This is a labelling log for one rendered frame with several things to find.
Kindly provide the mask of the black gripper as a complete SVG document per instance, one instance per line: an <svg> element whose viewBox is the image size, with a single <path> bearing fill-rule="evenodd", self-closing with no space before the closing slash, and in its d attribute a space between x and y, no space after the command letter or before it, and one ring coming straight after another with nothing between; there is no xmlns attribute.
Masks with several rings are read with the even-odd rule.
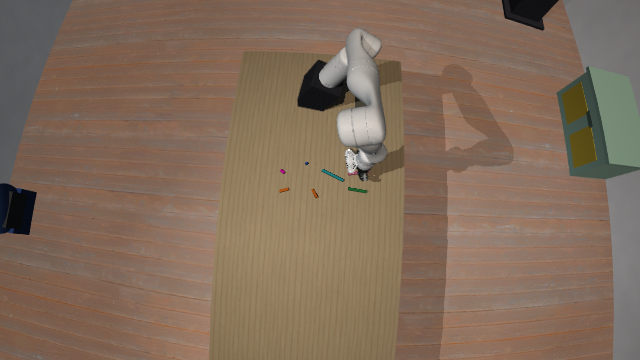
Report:
<svg viewBox="0 0 640 360"><path fill-rule="evenodd" d="M356 150L356 154L357 154L358 152L359 152L359 150ZM366 174L367 174L367 172L368 172L369 170L371 170L372 168L371 168L371 169L369 169L369 170L361 170L361 169L359 169L359 168L357 167L356 169L358 170L357 175L359 176L360 180L361 180L361 181L368 181L368 178L367 178Z"/></svg>

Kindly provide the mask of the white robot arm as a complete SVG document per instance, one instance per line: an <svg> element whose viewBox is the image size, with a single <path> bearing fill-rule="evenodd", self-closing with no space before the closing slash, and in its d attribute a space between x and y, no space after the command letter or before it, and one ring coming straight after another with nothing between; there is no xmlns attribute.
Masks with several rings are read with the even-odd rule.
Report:
<svg viewBox="0 0 640 360"><path fill-rule="evenodd" d="M379 38L356 28L347 37L346 50L345 47L342 48L319 73L320 82L327 88L335 88L347 78L350 92L367 105L342 110L337 116L337 131L341 143L346 147L359 149L357 155L350 149L345 151L350 174L355 172L356 167L361 170L371 169L375 163L382 162L388 153L382 143L386 137L386 123L381 102L379 70L373 60L381 46Z"/></svg>

